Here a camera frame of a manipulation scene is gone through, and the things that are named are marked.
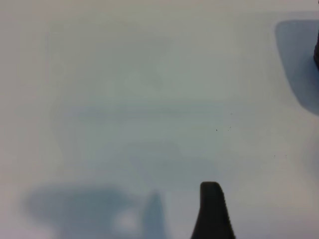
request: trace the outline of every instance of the dark object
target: dark object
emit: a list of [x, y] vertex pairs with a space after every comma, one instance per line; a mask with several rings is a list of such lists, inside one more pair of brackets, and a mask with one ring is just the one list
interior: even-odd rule
[[314, 60], [317, 65], [317, 68], [319, 69], [319, 32], [318, 32], [317, 44], [315, 47]]
[[224, 193], [216, 182], [200, 185], [200, 208], [191, 239], [235, 239]]

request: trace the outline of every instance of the black object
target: black object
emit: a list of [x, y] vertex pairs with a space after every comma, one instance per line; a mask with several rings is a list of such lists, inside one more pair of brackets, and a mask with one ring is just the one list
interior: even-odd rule
[[319, 32], [318, 32], [317, 44], [315, 46], [314, 60], [319, 69]]
[[235, 239], [224, 193], [216, 182], [200, 185], [200, 208], [191, 239]]

